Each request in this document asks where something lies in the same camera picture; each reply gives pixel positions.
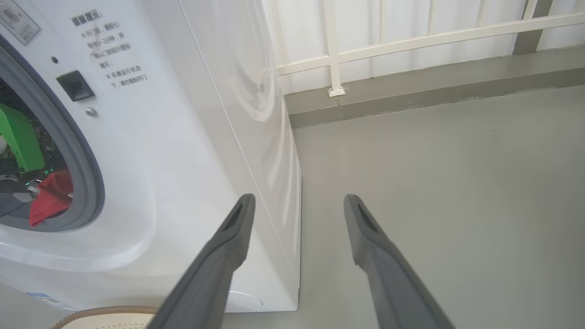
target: concrete floor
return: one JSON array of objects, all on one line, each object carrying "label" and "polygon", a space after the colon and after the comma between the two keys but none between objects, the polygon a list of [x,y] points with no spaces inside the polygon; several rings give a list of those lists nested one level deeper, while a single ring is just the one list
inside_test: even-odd
[{"label": "concrete floor", "polygon": [[[294,135],[304,174],[299,309],[227,314],[224,328],[377,328],[351,256],[347,193],[364,200],[457,328],[585,327],[585,87]],[[0,296],[2,328],[59,319],[8,287]]]}]

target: front-loading washing machine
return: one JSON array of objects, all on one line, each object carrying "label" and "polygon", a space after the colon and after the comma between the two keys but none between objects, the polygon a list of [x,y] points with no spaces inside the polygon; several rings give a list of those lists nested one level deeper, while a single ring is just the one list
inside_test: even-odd
[{"label": "front-loading washing machine", "polygon": [[[227,311],[297,308],[301,168],[260,0],[0,0],[0,23],[0,103],[44,158],[0,131],[0,179],[31,191],[0,193],[1,281],[65,311],[158,306],[253,193]],[[59,170],[70,200],[31,225]]]}]

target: red cloth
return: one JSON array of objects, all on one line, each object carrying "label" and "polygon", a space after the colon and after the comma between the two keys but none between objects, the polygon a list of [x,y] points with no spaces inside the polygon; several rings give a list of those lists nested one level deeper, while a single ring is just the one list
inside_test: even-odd
[{"label": "red cloth", "polygon": [[40,194],[30,205],[30,226],[38,225],[45,218],[69,209],[73,182],[69,170],[50,174],[39,186]]}]

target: warning label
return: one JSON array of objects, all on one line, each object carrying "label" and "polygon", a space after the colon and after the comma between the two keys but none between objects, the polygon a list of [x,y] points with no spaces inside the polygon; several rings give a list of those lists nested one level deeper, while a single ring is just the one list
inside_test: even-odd
[{"label": "warning label", "polygon": [[149,80],[143,66],[136,62],[133,43],[128,38],[124,24],[110,17],[108,11],[92,9],[71,18],[84,45],[101,76],[111,89],[126,89]]},{"label": "warning label", "polygon": [[40,27],[12,0],[0,1],[0,23],[23,44],[40,31]]},{"label": "warning label", "polygon": [[45,302],[53,307],[57,307],[58,309],[60,309],[61,311],[64,311],[64,312],[73,313],[73,312],[78,311],[78,309],[71,307],[71,306],[69,306],[61,301],[58,301],[58,300],[52,298],[51,296],[43,294],[43,293],[26,293],[26,294],[29,296],[32,296],[38,300],[42,300],[43,302]]}]

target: white railing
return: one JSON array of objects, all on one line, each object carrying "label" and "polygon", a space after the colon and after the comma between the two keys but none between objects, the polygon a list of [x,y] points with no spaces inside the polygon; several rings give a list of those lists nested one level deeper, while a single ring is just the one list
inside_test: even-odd
[{"label": "white railing", "polygon": [[278,46],[280,47],[285,62],[284,64],[279,65],[277,69],[278,75],[283,76],[286,74],[311,70],[313,68],[329,66],[329,72],[331,74],[331,89],[329,89],[330,97],[345,95],[345,90],[343,90],[343,87],[341,86],[341,78],[339,75],[340,63],[385,54],[405,52],[412,49],[437,46],[439,44],[585,23],[585,13],[580,13],[585,9],[585,0],[577,0],[571,14],[546,16],[541,18],[532,18],[538,0],[528,0],[522,20],[485,26],[483,23],[483,16],[489,0],[480,0],[475,28],[434,34],[433,26],[435,21],[435,11],[433,9],[435,7],[435,0],[430,0],[426,36],[384,43],[386,33],[383,27],[385,26],[384,20],[386,18],[382,13],[385,12],[385,6],[387,5],[386,2],[390,0],[380,0],[380,44],[340,52],[338,49],[337,28],[335,23],[335,8],[333,7],[334,1],[322,1],[325,12],[325,32],[327,34],[328,54],[289,63],[283,41],[283,31],[278,16],[276,0],[272,0],[272,6],[275,13],[274,20],[276,34],[279,39]]}]

